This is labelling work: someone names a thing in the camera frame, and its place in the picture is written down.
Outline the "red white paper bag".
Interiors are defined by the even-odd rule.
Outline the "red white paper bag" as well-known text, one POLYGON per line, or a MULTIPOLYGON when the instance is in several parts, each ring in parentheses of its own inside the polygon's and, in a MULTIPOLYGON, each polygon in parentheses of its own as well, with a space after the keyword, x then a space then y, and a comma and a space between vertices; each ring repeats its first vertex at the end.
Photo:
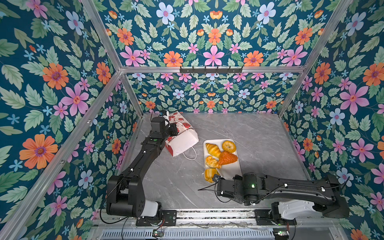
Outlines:
POLYGON ((176 124, 177 135, 168 137, 166 148, 172 157, 177 157, 193 148, 199 142, 199 137, 190 122, 180 112, 167 112, 167 118, 170 124, 176 124))

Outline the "yellow fluted fake cake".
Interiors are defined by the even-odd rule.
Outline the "yellow fluted fake cake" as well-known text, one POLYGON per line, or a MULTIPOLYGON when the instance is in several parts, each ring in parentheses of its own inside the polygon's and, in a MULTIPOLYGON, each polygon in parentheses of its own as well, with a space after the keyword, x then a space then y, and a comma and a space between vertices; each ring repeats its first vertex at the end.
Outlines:
POLYGON ((218 172, 217 169, 215 168, 209 168, 209 169, 206 169, 205 172, 204 172, 204 178, 207 182, 209 183, 214 183, 214 177, 215 175, 220 175, 220 173, 218 172))

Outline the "orange brown fake bread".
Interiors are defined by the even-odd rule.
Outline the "orange brown fake bread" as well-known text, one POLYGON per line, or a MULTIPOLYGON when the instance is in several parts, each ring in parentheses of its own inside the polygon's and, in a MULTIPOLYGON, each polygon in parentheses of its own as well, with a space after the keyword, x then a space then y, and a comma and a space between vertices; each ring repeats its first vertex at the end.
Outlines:
POLYGON ((238 161, 238 157, 236 155, 229 153, 229 152, 226 152, 226 151, 223 151, 220 155, 220 158, 219 158, 219 164, 221 166, 229 165, 229 164, 235 163, 237 161, 238 161))

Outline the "yellow fake ring bread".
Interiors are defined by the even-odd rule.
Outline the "yellow fake ring bread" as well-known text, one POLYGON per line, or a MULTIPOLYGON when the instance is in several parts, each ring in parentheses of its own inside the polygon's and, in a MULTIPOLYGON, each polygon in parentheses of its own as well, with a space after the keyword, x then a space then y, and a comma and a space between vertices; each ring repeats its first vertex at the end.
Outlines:
POLYGON ((209 167, 209 168, 213 168, 213 169, 220 169, 221 168, 221 165, 219 164, 219 161, 216 160, 215 158, 213 158, 212 156, 208 156, 205 160, 205 164, 209 167))

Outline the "yellow fake bagel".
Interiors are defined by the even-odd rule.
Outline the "yellow fake bagel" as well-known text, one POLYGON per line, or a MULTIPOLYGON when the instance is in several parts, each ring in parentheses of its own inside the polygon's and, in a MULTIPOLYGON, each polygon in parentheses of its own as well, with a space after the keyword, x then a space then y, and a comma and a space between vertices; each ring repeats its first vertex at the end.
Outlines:
POLYGON ((234 153, 237 150, 235 143, 232 141, 224 141, 222 143, 222 148, 224 151, 229 153, 234 153))

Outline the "yellow fake croissant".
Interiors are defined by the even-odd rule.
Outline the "yellow fake croissant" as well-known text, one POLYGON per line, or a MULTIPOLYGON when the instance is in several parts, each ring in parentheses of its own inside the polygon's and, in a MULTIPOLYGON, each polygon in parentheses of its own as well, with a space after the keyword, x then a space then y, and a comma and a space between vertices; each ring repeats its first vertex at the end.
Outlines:
POLYGON ((222 152, 216 144, 206 143, 206 148, 207 148, 208 154, 210 156, 217 158, 217 159, 220 158, 220 155, 222 152))

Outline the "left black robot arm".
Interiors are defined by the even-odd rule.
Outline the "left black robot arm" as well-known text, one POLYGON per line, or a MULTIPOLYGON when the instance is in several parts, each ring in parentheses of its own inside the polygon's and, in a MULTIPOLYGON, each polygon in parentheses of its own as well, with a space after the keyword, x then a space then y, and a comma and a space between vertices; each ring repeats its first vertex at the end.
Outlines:
POLYGON ((106 212, 108 215, 163 219, 160 202, 147 201, 143 179, 151 164, 161 154, 169 137, 178 135, 176 123, 164 117, 151 120, 151 131, 142 142, 136 158, 120 175, 110 177, 107 185, 106 212))

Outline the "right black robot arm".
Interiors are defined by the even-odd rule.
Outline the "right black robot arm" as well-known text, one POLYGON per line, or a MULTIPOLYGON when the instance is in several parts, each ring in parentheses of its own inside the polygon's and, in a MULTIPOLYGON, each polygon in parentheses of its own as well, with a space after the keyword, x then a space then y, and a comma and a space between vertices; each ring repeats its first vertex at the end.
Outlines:
POLYGON ((350 209, 347 200, 341 196, 342 184, 333 175, 321 180, 301 181, 283 179, 255 173, 236 175, 226 180, 215 174, 216 193, 245 206, 258 204, 265 199, 289 199, 313 203, 312 209, 326 218, 347 218, 350 209))

